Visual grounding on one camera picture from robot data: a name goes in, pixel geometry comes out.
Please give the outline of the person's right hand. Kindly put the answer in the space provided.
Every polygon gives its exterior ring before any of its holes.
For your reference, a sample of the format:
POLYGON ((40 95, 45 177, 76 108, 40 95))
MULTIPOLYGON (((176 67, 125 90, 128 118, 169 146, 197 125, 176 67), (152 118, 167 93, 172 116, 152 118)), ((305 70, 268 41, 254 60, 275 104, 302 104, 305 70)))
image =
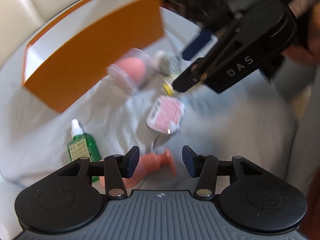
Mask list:
POLYGON ((311 10, 307 42, 308 49, 293 44, 281 54, 304 66, 316 67, 319 65, 319 1, 311 10))

